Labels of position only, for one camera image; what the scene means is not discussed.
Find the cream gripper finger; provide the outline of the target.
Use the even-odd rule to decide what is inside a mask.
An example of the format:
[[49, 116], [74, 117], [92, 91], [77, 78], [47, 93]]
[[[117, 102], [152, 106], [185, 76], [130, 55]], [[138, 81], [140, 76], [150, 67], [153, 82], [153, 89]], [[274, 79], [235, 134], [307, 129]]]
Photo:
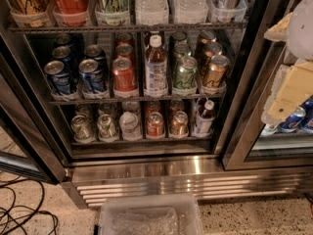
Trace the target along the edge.
[[275, 25], [271, 26], [264, 33], [264, 38], [273, 42], [280, 42], [287, 40], [287, 28], [290, 23], [292, 13], [288, 13]]
[[261, 121], [274, 125], [285, 121], [295, 109], [313, 95], [313, 62], [280, 65], [266, 100]]

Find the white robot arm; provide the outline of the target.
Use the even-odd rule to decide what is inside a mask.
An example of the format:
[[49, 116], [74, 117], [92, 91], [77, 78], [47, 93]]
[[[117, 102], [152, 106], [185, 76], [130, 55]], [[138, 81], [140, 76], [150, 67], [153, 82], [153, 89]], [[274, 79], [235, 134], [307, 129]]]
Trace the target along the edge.
[[286, 42], [288, 53], [296, 57], [292, 66], [280, 65], [263, 107], [261, 120], [272, 125], [285, 121], [313, 95], [313, 0], [301, 0], [264, 37]]

